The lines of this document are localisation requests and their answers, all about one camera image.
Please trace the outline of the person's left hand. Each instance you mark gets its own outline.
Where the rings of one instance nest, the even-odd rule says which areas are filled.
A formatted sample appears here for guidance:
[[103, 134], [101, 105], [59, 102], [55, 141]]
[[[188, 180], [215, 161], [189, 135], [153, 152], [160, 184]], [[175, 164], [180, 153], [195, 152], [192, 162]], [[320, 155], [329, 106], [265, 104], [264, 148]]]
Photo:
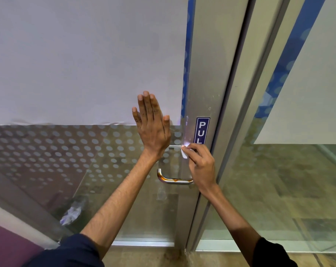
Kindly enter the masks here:
[[143, 94], [137, 96], [138, 110], [142, 116], [142, 128], [137, 128], [139, 136], [144, 146], [142, 156], [148, 161], [156, 163], [163, 155], [164, 151], [169, 147], [170, 140], [165, 139], [164, 129], [162, 125], [163, 114], [159, 106], [158, 100], [154, 100], [154, 121], [146, 121], [144, 119], [144, 100]]

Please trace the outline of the person's right hand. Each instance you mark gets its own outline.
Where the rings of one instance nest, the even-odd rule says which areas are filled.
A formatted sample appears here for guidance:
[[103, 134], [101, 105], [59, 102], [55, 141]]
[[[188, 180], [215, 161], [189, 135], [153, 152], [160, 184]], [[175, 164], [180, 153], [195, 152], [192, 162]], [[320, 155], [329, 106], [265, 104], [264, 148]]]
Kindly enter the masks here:
[[199, 153], [199, 166], [189, 169], [199, 192], [209, 200], [217, 187], [213, 156], [204, 144], [191, 143], [187, 147], [183, 146], [183, 150], [187, 155], [188, 152]]

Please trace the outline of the aluminium framed glass door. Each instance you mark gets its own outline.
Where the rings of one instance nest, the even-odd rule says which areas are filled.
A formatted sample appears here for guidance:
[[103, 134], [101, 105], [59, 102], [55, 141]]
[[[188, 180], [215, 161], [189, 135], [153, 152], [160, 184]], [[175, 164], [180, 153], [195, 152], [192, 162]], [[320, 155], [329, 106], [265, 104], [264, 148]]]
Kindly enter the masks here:
[[[197, 53], [198, 84], [188, 82], [185, 116], [171, 125], [170, 145], [191, 143], [197, 117], [210, 117], [219, 87], [202, 80], [211, 58], [221, 50], [222, 36], [214, 20]], [[137, 163], [143, 144], [135, 125], [0, 126], [0, 245], [52, 248], [79, 233]], [[199, 193], [195, 185], [162, 183], [158, 162], [148, 174], [114, 246], [153, 246], [184, 249], [194, 220]], [[84, 211], [72, 224], [60, 219], [77, 197], [86, 197]]]

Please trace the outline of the person's right forearm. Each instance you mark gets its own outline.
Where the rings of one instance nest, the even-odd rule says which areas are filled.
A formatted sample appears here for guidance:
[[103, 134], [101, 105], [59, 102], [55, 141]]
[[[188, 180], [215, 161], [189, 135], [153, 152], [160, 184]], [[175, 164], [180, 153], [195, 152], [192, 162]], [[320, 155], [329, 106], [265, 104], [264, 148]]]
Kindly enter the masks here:
[[214, 207], [248, 265], [253, 267], [253, 255], [256, 244], [261, 239], [260, 234], [226, 199], [217, 184], [199, 187], [199, 191]]

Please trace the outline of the person's left forearm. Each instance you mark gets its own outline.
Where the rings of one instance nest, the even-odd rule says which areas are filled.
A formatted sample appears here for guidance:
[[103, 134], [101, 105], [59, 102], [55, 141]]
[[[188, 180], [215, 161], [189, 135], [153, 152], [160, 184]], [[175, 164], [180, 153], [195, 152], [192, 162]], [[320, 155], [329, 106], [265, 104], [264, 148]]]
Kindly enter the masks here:
[[102, 260], [120, 231], [149, 172], [164, 151], [144, 149], [136, 165], [80, 232], [95, 245]]

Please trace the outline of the blue door sign sticker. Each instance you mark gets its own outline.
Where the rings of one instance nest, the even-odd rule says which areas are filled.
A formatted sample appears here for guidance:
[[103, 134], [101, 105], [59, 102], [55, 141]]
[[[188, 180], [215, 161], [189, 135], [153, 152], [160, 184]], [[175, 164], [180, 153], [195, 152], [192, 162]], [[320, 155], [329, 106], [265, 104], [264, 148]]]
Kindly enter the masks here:
[[197, 117], [194, 130], [193, 143], [205, 144], [210, 117]]

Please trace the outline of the blue dotted window film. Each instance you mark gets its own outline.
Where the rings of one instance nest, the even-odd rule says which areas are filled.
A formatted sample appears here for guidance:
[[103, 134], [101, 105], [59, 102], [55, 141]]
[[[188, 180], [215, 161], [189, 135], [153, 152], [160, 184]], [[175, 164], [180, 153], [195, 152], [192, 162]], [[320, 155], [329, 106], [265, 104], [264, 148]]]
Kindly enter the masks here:
[[188, 0], [181, 119], [185, 116], [187, 107], [186, 104], [188, 100], [188, 82], [189, 82], [189, 69], [190, 69], [190, 55], [192, 47], [192, 34], [194, 26], [195, 3], [196, 0]]
[[266, 120], [313, 27], [325, 0], [305, 0], [272, 77], [255, 113], [255, 119]]

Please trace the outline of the large white paper sheet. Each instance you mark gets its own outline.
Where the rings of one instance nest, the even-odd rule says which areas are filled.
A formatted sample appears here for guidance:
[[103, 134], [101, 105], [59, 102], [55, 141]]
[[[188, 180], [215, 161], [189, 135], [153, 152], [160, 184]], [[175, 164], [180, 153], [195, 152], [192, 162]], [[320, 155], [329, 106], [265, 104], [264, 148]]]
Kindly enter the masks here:
[[0, 0], [0, 125], [179, 125], [188, 0]]

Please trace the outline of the fixed glass side panel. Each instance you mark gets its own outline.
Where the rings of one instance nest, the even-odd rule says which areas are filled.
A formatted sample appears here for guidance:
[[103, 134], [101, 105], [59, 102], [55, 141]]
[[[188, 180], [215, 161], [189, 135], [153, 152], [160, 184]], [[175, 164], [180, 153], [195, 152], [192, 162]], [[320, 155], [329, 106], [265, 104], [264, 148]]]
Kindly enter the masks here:
[[288, 252], [336, 254], [336, 0], [240, 151], [221, 189], [251, 226]]

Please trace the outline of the aluminium door jamb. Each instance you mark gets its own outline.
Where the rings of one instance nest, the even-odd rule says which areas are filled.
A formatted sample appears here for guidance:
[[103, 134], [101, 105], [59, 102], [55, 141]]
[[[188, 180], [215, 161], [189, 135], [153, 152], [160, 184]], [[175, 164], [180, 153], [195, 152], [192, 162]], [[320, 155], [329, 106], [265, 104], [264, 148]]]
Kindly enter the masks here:
[[205, 58], [207, 71], [202, 80], [207, 87], [219, 87], [219, 98], [207, 104], [213, 130], [206, 145], [215, 159], [215, 179], [224, 187], [232, 176], [253, 117], [272, 78], [274, 69], [295, 25], [305, 0], [196, 0], [190, 67], [190, 84], [197, 85], [198, 35], [208, 28], [198, 26], [214, 20], [222, 36], [221, 50]]

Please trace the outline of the crumpled clear plastic bag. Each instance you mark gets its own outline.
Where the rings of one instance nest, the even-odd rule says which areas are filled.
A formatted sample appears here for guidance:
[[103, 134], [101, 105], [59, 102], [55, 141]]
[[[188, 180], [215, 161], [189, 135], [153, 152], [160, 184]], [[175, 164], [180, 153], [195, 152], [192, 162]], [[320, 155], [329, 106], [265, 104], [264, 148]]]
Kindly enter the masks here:
[[64, 213], [64, 215], [60, 219], [60, 224], [62, 226], [68, 226], [72, 224], [75, 220], [78, 219], [78, 217], [84, 211], [86, 204], [87, 204], [86, 197], [77, 197], [76, 199], [74, 199], [69, 209]]

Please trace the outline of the dark blue shirt sleeve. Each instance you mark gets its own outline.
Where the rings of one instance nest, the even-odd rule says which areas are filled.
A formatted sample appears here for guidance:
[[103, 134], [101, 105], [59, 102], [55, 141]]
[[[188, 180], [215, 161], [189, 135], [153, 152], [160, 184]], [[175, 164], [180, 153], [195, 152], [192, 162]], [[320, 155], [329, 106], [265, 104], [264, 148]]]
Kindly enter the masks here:
[[253, 252], [252, 267], [298, 267], [298, 265], [289, 257], [282, 245], [260, 238]]
[[105, 267], [94, 242], [77, 233], [66, 238], [59, 247], [43, 250], [22, 267]]

